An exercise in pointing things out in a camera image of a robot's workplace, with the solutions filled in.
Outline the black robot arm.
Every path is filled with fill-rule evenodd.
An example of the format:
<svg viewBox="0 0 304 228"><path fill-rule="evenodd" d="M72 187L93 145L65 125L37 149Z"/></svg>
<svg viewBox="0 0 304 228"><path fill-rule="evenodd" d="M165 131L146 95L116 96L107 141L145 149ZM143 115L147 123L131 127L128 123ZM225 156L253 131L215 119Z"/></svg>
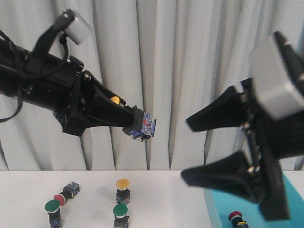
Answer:
<svg viewBox="0 0 304 228"><path fill-rule="evenodd" d="M105 88L83 63L71 57L60 70L40 79L25 79L17 71L14 56L4 40L0 42L0 92L20 97L53 112L67 134L81 136L98 126L122 127L133 138L144 136L144 114Z"/></svg>

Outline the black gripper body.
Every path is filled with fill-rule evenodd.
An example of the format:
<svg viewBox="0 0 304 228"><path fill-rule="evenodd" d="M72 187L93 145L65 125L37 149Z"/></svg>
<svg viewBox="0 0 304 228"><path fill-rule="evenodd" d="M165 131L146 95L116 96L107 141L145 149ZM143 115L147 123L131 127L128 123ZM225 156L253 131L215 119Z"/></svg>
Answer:
<svg viewBox="0 0 304 228"><path fill-rule="evenodd" d="M80 60L71 57L71 62L58 71L22 87L24 102L52 111L62 132L75 136L95 127L95 121L87 116L88 93L95 78L83 67Z"/></svg>
<svg viewBox="0 0 304 228"><path fill-rule="evenodd" d="M257 102L251 78L241 82L245 94L248 142L258 183L259 209L266 220L290 219L280 159L303 155L304 113L273 120Z"/></svg>

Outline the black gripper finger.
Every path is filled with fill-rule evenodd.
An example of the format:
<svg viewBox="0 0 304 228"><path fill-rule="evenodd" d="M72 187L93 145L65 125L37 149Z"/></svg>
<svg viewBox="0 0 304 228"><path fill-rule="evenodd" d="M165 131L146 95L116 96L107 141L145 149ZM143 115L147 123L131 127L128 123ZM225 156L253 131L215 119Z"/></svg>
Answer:
<svg viewBox="0 0 304 228"><path fill-rule="evenodd" d="M104 87L90 71L83 71L83 77L85 109L87 115L97 119L110 119L111 116L131 117L131 111L117 105L110 99L112 96L118 95Z"/></svg>
<svg viewBox="0 0 304 228"><path fill-rule="evenodd" d="M260 203L265 196L261 176L248 170L244 153L237 151L217 162L183 170L181 177L189 186L215 189Z"/></svg>
<svg viewBox="0 0 304 228"><path fill-rule="evenodd" d="M135 111L131 117L115 117L111 116L110 120L98 120L91 118L87 125L87 128L97 126L111 126L111 127L122 127L123 132L131 137L142 137L142 121L143 112Z"/></svg>
<svg viewBox="0 0 304 228"><path fill-rule="evenodd" d="M211 104L188 117L186 123L194 132L239 127L247 120L242 95L230 86Z"/></svg>

